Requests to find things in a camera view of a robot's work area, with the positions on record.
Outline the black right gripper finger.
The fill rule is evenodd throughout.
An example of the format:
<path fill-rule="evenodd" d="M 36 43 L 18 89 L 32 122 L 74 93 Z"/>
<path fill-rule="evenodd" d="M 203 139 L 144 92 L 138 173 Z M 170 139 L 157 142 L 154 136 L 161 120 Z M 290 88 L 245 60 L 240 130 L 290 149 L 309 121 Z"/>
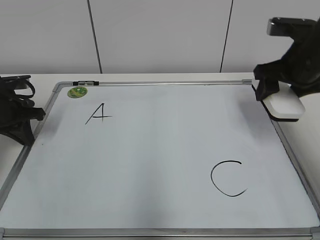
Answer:
<path fill-rule="evenodd" d="M 276 80 L 262 79 L 257 81 L 255 88 L 255 98 L 257 101 L 262 101 L 268 96 L 278 93 L 280 90 L 279 82 Z"/>
<path fill-rule="evenodd" d="M 304 97 L 311 94 L 317 94 L 320 92 L 320 81 L 316 81 L 312 84 L 306 86 L 294 86 L 291 85 L 290 88 L 298 97 Z"/>

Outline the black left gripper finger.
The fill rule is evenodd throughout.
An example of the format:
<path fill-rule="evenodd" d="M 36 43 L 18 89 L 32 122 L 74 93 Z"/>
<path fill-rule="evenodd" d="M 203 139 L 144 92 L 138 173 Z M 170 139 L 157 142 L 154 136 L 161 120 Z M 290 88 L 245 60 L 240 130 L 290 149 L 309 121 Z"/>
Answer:
<path fill-rule="evenodd" d="M 35 141 L 30 122 L 20 122 L 1 127 L 0 134 L 9 137 L 24 146 L 30 146 Z"/>
<path fill-rule="evenodd" d="M 37 107 L 24 107 L 23 108 L 23 119 L 26 120 L 37 120 L 42 121 L 46 116 L 45 111 L 42 108 Z"/>

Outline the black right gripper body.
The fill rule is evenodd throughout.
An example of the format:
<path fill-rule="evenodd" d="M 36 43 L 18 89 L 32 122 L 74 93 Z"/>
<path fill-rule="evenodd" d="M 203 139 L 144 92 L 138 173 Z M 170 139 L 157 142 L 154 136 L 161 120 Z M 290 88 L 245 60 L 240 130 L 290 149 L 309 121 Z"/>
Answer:
<path fill-rule="evenodd" d="M 297 87 L 320 81 L 320 21 L 316 21 L 308 34 L 292 40 L 293 43 L 280 59 L 258 64 L 254 68 L 257 80 L 269 79 Z"/>

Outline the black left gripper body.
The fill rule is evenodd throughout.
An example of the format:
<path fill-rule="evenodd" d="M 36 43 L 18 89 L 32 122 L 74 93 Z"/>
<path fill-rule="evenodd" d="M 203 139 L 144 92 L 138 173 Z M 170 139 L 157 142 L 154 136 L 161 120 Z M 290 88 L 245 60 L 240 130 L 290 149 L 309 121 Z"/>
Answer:
<path fill-rule="evenodd" d="M 30 83 L 30 75 L 14 75 L 0 78 L 0 127 L 11 126 L 24 120 L 24 108 L 33 108 L 31 98 L 35 88 Z"/>

